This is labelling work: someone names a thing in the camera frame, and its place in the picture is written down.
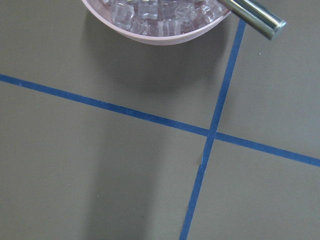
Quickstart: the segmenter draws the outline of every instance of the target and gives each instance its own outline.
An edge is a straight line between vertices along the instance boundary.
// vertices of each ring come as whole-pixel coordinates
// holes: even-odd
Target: pink bowl
[[[176,36],[143,36],[139,34],[135,34],[126,30],[123,30],[111,23],[111,12],[107,5],[103,4],[100,0],[82,0],[84,5],[88,8],[88,10],[95,15],[101,22],[103,22],[108,27],[112,28],[116,32],[120,33],[121,35],[138,41],[144,44],[150,45],[175,45],[181,44],[192,39],[195,39],[202,34],[205,34],[216,25],[218,25],[223,19],[225,19],[229,14],[230,10],[226,9],[222,16],[214,20],[213,22],[209,23],[208,25],[199,28],[197,30],[180,34]]]

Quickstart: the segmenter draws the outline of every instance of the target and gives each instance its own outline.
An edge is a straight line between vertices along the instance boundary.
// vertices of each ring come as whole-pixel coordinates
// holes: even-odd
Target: gray floor
[[[317,0],[260,0],[218,131],[320,158]],[[238,18],[150,46],[80,0],[0,2],[0,74],[209,128]],[[0,81],[0,239],[179,239],[206,137]],[[320,168],[216,140],[190,240],[317,240]]]

